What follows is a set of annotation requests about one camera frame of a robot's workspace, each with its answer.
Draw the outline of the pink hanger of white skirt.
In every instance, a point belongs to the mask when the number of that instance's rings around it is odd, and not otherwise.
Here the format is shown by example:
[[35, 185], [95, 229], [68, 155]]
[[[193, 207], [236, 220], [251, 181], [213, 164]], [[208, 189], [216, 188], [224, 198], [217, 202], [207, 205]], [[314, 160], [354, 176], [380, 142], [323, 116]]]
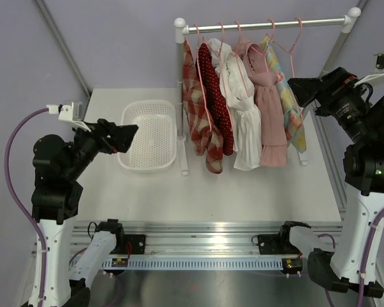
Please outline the pink hanger of white skirt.
[[246, 69], [244, 67], [243, 55], [242, 55], [242, 51], [241, 51], [241, 39], [242, 39], [241, 25], [237, 20], [235, 20], [234, 23], [236, 24], [236, 26], [238, 28], [238, 32], [239, 32], [238, 41], [236, 43], [236, 46], [234, 47], [235, 56], [240, 59], [240, 62], [237, 63], [237, 67], [238, 67], [238, 70], [239, 70], [239, 73], [240, 73], [240, 76], [241, 76], [241, 79], [243, 82], [243, 86], [244, 86], [245, 91], [246, 91], [246, 95], [247, 95], [247, 97], [249, 97], [250, 91], [249, 91], [248, 84], [246, 82], [247, 74], [246, 74]]

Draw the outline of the white skirt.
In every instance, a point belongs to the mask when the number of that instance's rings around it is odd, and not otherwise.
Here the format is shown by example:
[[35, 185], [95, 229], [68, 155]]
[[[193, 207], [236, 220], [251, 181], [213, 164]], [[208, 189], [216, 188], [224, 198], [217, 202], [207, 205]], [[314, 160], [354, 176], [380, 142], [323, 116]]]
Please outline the white skirt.
[[220, 43], [220, 40], [212, 38], [207, 41], [207, 46], [232, 120], [233, 149], [236, 153], [234, 167], [241, 171], [250, 171], [260, 166], [262, 153], [261, 116], [254, 103], [255, 88], [247, 75], [246, 82], [250, 91], [250, 96], [247, 97], [237, 67], [240, 59], [235, 56], [234, 51], [219, 59]]

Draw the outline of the pink hanger of red skirt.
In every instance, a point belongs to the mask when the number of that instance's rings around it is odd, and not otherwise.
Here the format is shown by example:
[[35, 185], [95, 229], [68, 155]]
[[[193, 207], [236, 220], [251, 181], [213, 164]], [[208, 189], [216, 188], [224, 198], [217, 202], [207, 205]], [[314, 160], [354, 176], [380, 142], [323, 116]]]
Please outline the pink hanger of red skirt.
[[218, 57], [219, 59], [223, 58], [225, 55], [228, 56], [232, 52], [231, 46], [229, 44], [225, 43], [225, 28], [222, 22], [218, 22], [218, 24], [221, 27], [221, 43], [220, 43], [220, 48], [218, 52]]

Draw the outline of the pastel floral skirt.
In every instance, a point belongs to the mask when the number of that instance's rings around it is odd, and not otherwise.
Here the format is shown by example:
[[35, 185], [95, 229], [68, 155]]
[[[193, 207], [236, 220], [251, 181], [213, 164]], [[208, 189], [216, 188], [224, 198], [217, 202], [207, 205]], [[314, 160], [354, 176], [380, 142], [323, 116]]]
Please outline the pastel floral skirt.
[[303, 153], [307, 149], [307, 142], [301, 108], [285, 78], [278, 57], [273, 50], [271, 37], [266, 35], [261, 41], [260, 46], [266, 55], [266, 61], [270, 71], [278, 76], [278, 81], [275, 86], [282, 105], [287, 143], [288, 145], [293, 145], [299, 153]]

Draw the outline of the red polka dot skirt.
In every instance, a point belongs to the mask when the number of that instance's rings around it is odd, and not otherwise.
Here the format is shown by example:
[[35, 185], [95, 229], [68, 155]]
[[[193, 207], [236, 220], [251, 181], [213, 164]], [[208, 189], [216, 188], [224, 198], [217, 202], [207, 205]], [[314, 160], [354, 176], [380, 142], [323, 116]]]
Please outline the red polka dot skirt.
[[198, 48], [196, 67], [200, 71], [200, 78], [205, 88], [208, 111], [223, 138], [223, 153], [230, 156], [234, 152], [232, 122], [225, 97], [221, 94], [220, 78], [212, 65], [212, 56], [206, 43]]

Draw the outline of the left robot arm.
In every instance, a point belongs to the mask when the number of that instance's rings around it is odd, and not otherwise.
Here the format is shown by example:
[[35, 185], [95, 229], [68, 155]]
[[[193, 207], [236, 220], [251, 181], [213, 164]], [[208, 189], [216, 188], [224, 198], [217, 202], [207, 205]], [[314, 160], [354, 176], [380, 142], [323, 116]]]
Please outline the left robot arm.
[[50, 134], [34, 145], [35, 190], [32, 216], [38, 227], [34, 290], [27, 306], [88, 306], [90, 288], [106, 257], [130, 252], [124, 228], [116, 219], [99, 223], [78, 263], [69, 264], [72, 230], [83, 187], [78, 179], [97, 154], [126, 153], [137, 125], [116, 125], [105, 119], [75, 129], [65, 142]]

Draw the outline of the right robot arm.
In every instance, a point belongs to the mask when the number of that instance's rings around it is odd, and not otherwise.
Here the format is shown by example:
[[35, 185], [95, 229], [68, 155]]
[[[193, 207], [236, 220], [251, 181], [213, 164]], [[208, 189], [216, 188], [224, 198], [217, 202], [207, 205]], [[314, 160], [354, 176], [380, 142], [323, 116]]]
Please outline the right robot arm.
[[363, 78], [344, 68], [316, 78], [291, 78], [289, 86], [303, 107], [318, 102], [315, 114], [332, 116], [352, 143], [343, 159], [347, 209], [340, 242], [326, 247], [306, 223], [287, 221], [275, 235], [253, 242], [261, 255], [307, 259], [309, 278], [325, 290], [380, 298], [376, 256], [384, 226], [384, 96], [370, 103], [375, 84], [384, 82], [384, 65]]

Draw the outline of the pink skirt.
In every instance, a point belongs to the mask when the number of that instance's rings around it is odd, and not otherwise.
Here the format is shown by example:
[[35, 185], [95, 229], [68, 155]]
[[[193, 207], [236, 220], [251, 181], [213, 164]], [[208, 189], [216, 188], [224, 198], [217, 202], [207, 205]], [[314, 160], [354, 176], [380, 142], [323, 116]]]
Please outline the pink skirt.
[[287, 138], [282, 105], [276, 89], [278, 76], [270, 71], [259, 45], [243, 38], [234, 51], [242, 59], [248, 78], [255, 87], [254, 102], [261, 114], [260, 165], [284, 167], [287, 165]]

